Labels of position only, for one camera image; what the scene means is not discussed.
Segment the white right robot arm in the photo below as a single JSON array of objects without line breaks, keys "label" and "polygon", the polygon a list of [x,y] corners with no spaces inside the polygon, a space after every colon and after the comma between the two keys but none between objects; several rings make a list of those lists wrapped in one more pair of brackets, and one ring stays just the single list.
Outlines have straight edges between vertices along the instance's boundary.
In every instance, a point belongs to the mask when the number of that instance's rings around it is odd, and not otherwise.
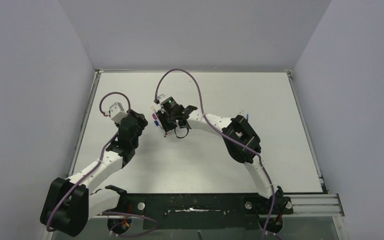
[{"label": "white right robot arm", "polygon": [[223,139],[230,157],[247,169],[261,197],[265,199],[272,199],[273,196],[283,197],[282,188],[274,183],[263,167],[260,156],[261,139],[244,116],[239,114],[236,117],[222,117],[204,113],[201,108],[193,105],[184,107],[173,97],[166,97],[163,94],[154,102],[160,106],[154,114],[164,132],[186,129],[218,135]]}]

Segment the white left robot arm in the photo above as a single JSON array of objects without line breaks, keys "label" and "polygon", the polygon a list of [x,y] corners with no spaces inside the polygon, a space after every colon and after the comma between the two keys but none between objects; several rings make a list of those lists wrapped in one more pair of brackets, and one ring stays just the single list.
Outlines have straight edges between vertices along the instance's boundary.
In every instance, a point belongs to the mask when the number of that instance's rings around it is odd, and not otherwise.
[{"label": "white left robot arm", "polygon": [[110,114],[117,132],[104,144],[97,160],[67,178],[58,177],[50,184],[40,222],[46,231],[77,236],[88,220],[117,206],[124,190],[91,200],[92,192],[109,176],[124,168],[134,157],[148,121],[133,110]]}]

